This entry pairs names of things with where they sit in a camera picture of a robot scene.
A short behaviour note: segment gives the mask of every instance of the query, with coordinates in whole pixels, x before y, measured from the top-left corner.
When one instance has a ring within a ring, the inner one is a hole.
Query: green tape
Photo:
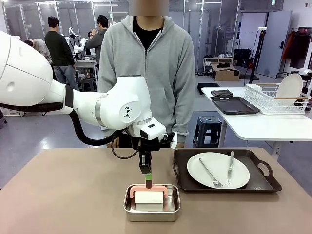
[[[145,175],[145,180],[152,180],[152,174]]]

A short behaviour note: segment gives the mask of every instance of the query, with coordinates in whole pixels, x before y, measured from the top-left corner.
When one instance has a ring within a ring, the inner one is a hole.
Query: hand
[[[184,148],[184,143],[178,143],[176,145],[176,148],[179,149],[179,148]]]
[[[114,146],[114,149],[119,148],[119,138],[118,138],[118,137],[114,140],[113,146]],[[111,147],[112,147],[112,142],[108,143],[108,144],[106,145],[106,147],[107,147],[108,149],[111,149]]]

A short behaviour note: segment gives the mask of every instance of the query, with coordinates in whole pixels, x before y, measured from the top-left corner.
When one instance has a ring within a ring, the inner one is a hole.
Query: cardboard box
[[[211,66],[213,68],[213,78],[216,81],[239,81],[239,70],[232,65],[228,68],[218,68],[218,64],[212,63]]]

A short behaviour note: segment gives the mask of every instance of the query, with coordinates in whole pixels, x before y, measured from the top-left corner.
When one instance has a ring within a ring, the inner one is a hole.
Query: dish rack
[[[276,97],[280,84],[247,84],[245,99],[265,115],[303,115],[310,96]]]

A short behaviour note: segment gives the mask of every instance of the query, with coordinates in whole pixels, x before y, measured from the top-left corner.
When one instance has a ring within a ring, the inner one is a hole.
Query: black pole
[[[261,46],[262,46],[262,43],[263,43],[263,40],[264,40],[265,33],[266,33],[266,30],[261,30],[261,33],[260,33],[260,36],[259,36],[258,48],[257,48],[257,51],[256,51],[256,53],[254,55],[253,70],[252,70],[252,73],[250,75],[249,84],[252,84],[253,80],[254,80],[254,73],[255,73],[255,69],[256,69],[256,66],[257,66],[257,63],[258,63],[258,60],[259,60],[259,57],[260,57],[260,49],[261,49]]]

